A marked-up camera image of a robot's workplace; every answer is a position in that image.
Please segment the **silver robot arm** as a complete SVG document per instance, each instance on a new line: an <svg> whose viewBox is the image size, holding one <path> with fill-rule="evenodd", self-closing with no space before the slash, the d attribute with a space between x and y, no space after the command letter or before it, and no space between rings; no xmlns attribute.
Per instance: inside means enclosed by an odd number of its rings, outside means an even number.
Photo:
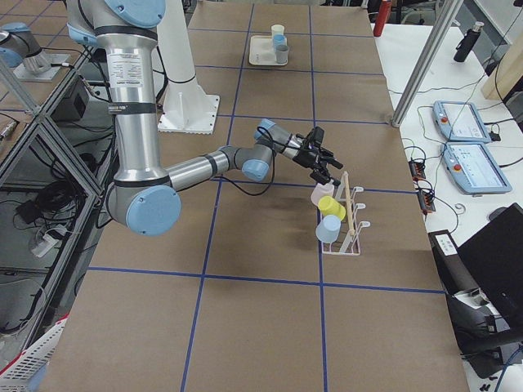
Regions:
<svg viewBox="0 0 523 392"><path fill-rule="evenodd" d="M179 192L230 170L263 180L277 154L311 170L321 183L339 167L314 128L294 135L262 120L250 148L224 146L163 167L159 131L210 132L218 97L197 83L182 5L178 1L69 1L68 29L79 43L105 51L119 168L105 205L114 221L145 236L169 231L181 214Z"/></svg>

